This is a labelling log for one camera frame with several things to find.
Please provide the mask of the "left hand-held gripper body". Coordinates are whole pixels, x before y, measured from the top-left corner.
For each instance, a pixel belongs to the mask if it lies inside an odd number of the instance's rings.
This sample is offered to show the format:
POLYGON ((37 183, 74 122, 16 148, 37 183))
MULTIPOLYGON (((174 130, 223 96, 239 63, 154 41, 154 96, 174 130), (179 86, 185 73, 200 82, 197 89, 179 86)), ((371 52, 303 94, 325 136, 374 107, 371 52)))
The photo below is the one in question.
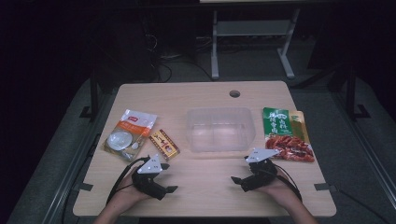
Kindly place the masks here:
POLYGON ((157 184, 154 178, 163 170, 159 157, 144 158, 144 163, 132 174, 134 187, 148 196, 161 200, 167 193, 166 188, 157 184))

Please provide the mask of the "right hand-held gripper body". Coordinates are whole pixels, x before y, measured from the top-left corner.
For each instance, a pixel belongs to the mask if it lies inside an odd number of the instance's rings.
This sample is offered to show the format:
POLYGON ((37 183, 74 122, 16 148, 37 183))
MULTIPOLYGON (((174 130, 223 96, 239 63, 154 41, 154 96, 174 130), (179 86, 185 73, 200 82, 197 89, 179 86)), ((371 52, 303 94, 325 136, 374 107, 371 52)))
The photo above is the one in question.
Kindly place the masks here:
POLYGON ((278 153, 277 149, 254 148, 252 150, 246 161, 252 175, 248 176, 247 182, 241 185, 243 191, 266 186, 275 179, 277 170, 270 158, 278 153))

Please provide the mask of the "small yellow and red box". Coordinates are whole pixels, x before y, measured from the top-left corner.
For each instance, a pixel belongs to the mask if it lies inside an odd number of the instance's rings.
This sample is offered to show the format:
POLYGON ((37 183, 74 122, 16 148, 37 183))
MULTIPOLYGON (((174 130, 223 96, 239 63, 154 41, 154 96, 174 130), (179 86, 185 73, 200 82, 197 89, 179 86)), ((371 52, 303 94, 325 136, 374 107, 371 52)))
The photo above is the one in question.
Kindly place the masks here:
POLYGON ((160 129, 149 137, 153 145, 159 150, 166 161, 170 161, 180 153, 179 147, 168 136, 168 134, 160 129))

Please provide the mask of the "clear plastic container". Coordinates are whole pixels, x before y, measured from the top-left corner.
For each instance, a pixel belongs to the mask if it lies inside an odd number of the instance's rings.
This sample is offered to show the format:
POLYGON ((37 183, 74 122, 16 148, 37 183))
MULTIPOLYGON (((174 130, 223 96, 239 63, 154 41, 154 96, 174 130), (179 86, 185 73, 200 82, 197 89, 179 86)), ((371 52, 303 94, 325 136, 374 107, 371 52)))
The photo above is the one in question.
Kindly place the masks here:
POLYGON ((187 112, 187 139, 193 152, 245 151, 256 136, 245 107, 194 108, 187 112))

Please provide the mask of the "green and red food packet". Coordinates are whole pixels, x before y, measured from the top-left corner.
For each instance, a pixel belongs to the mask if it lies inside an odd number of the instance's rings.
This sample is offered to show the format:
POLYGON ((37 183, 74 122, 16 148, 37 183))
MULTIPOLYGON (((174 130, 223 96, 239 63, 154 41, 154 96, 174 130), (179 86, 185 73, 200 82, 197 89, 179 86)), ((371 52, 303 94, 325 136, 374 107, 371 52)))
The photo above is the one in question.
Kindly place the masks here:
POLYGON ((276 159, 315 161, 302 111, 265 107, 262 111, 262 122, 265 147, 279 151, 275 155, 276 159))

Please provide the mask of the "person's right hand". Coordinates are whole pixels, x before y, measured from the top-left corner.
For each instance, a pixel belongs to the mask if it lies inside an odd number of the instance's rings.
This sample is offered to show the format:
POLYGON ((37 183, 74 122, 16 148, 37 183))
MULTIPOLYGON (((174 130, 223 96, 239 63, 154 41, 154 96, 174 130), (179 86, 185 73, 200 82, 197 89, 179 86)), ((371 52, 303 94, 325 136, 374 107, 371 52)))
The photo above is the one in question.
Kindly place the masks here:
POLYGON ((293 190, 278 178, 273 180, 269 185, 258 188, 257 191, 269 195, 286 210, 297 208, 302 204, 293 190))

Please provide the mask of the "person's left hand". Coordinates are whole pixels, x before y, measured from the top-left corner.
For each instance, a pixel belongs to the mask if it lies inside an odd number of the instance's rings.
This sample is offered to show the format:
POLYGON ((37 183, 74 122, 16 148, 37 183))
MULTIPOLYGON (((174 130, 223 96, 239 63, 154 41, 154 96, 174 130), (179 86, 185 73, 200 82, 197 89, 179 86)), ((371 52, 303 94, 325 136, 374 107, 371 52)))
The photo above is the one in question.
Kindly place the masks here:
POLYGON ((132 170, 127 176, 125 176, 120 186, 117 189, 115 198, 117 198, 120 202, 135 204, 146 199, 149 199, 149 196, 141 191, 139 191, 134 186, 134 181, 132 180, 132 174, 134 170, 132 170))

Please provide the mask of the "white and orange food packet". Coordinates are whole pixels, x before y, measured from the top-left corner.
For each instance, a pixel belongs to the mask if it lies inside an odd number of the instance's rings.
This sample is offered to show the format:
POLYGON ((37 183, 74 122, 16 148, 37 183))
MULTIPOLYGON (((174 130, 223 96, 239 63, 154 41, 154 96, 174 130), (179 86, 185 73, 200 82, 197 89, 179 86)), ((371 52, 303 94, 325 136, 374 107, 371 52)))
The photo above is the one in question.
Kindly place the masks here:
POLYGON ((104 142, 106 152, 133 161, 149 137, 157 116, 126 109, 104 142))

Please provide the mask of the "black metal stand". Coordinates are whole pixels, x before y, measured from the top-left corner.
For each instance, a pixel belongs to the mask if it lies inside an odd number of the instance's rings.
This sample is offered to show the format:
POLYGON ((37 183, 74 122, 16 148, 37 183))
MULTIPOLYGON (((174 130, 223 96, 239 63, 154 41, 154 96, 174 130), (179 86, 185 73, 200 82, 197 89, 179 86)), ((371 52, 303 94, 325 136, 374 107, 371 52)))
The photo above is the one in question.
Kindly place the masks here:
POLYGON ((91 104, 89 106, 84 106, 79 116, 84 119, 89 119, 90 122, 93 122, 99 110, 98 82, 95 71, 92 71, 90 75, 90 99, 91 104))
POLYGON ((355 92, 356 71, 352 66, 349 66, 346 75, 346 113, 353 121, 370 118, 364 105, 355 104, 355 92))

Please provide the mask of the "white metal stand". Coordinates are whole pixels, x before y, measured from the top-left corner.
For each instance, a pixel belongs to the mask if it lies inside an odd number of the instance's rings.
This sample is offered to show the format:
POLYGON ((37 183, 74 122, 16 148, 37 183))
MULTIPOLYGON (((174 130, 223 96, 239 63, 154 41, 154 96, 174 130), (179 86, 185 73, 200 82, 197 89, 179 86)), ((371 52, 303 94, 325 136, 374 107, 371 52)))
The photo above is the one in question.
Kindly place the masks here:
POLYGON ((212 50, 211 50, 211 78, 219 79, 218 38, 225 36, 284 36, 282 48, 277 54, 281 61, 285 75, 289 79, 295 78, 294 72, 287 57, 288 49, 299 18, 300 9, 293 11, 289 20, 270 21, 220 21, 218 12, 213 12, 212 22, 212 50))

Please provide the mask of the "grey metal rail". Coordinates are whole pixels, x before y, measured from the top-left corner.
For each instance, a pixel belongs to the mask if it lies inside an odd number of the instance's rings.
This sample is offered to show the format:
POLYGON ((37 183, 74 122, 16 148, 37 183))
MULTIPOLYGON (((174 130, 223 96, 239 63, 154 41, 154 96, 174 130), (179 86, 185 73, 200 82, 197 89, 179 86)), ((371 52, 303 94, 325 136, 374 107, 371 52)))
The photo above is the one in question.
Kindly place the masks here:
POLYGON ((396 210, 396 183, 391 179, 385 166, 375 153, 375 149, 369 142, 368 138, 364 135, 362 128, 358 125, 359 119, 369 119, 371 117, 370 114, 367 112, 364 105, 357 105, 358 112, 355 112, 355 109, 352 109, 352 113, 349 113, 347 102, 343 99, 340 93, 332 92, 331 97, 334 100, 338 111, 341 113, 342 118, 346 121, 349 129, 357 138, 380 186, 385 191, 390 203, 396 210))
POLYGON ((78 93, 77 100, 72 101, 72 111, 66 113, 60 131, 55 133, 54 143, 49 144, 50 153, 44 158, 44 178, 51 184, 51 189, 47 191, 50 200, 39 224, 62 224, 65 221, 64 216, 72 207, 73 195, 78 193, 76 187, 86 173, 115 96, 115 91, 98 94, 99 109, 94 119, 81 117, 85 107, 91 105, 89 94, 78 93))

